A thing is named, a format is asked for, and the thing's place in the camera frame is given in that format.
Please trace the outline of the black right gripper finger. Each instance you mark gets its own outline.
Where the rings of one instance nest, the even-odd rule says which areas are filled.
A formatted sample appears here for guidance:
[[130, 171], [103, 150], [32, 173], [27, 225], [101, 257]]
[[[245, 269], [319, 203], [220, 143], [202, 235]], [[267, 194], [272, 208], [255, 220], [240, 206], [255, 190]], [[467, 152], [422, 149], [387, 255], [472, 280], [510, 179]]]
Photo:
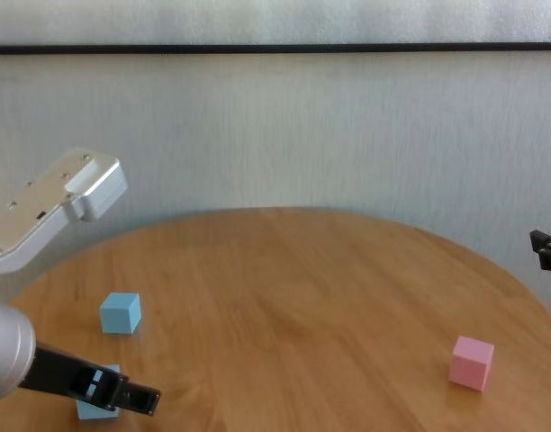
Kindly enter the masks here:
[[551, 237], [534, 229], [529, 233], [532, 250], [537, 254], [542, 270], [551, 272]]

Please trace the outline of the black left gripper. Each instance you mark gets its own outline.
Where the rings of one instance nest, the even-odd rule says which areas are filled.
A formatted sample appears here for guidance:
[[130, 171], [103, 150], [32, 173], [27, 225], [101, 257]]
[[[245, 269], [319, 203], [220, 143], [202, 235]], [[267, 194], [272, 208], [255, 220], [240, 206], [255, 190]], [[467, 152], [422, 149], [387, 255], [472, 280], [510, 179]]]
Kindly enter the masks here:
[[69, 397], [104, 410], [120, 408], [146, 416], [154, 415], [161, 398], [160, 390], [130, 382], [105, 365], [40, 344], [19, 387]]

